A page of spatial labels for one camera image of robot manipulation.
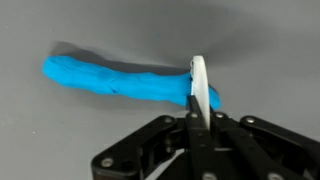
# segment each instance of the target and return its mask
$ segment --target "blue play dough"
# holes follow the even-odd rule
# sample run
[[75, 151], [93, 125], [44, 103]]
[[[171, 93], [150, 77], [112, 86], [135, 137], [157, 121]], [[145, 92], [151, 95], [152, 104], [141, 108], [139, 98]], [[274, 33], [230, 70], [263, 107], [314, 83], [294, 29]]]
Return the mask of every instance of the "blue play dough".
[[[171, 101], [185, 106], [191, 94], [190, 73], [160, 76], [150, 72], [124, 73], [68, 56], [50, 56], [42, 72], [55, 82], [71, 88], [85, 89], [97, 94], [118, 94], [131, 98]], [[217, 93], [209, 88], [210, 105], [220, 107]]]

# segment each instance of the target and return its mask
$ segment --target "gray background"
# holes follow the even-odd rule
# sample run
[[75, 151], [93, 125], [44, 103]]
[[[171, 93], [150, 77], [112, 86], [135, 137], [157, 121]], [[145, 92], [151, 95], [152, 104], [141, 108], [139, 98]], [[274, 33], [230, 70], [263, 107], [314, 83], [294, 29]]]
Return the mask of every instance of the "gray background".
[[183, 110], [61, 87], [41, 73], [48, 55], [170, 74], [202, 54], [222, 111], [320, 140], [319, 8], [319, 0], [1, 0], [1, 179], [89, 180], [94, 155]]

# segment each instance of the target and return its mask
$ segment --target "gray surface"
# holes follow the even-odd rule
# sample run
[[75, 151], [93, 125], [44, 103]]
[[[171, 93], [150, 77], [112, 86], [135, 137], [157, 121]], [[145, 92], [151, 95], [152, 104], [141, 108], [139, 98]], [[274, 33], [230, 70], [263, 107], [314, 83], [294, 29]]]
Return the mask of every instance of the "gray surface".
[[95, 154], [183, 109], [63, 88], [41, 73], [56, 53], [173, 68], [203, 54], [223, 111], [320, 140], [319, 3], [1, 0], [1, 179], [91, 179]]

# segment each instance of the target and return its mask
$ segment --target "screw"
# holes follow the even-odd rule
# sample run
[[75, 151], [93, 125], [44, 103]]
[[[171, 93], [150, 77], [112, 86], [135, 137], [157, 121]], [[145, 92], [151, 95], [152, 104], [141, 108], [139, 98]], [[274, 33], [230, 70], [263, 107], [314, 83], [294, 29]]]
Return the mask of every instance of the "screw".
[[269, 173], [268, 180], [284, 180], [280, 174], [277, 173]]
[[113, 159], [112, 158], [106, 158], [102, 160], [101, 165], [102, 167], [111, 167], [113, 164]]
[[191, 117], [193, 117], [193, 118], [197, 118], [197, 117], [198, 117], [198, 114], [196, 114], [196, 113], [192, 113], [192, 114], [191, 114]]
[[171, 119], [171, 118], [166, 118], [164, 121], [165, 121], [166, 123], [172, 123], [172, 119]]
[[251, 123], [251, 124], [254, 123], [254, 119], [253, 118], [247, 118], [246, 120], [247, 120], [248, 123]]
[[217, 177], [212, 173], [204, 173], [202, 176], [202, 180], [217, 180]]
[[223, 118], [223, 116], [224, 116], [224, 115], [223, 115], [222, 113], [216, 113], [216, 117], [217, 117], [217, 118]]

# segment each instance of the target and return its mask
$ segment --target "white plastic jaw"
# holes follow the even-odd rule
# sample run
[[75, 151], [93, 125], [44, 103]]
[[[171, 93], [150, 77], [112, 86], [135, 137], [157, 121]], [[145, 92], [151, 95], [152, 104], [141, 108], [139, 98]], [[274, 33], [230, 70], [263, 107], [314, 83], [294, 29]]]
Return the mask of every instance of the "white plastic jaw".
[[197, 98], [203, 118], [210, 129], [210, 102], [208, 77], [204, 59], [202, 56], [194, 56], [191, 65], [191, 95]]

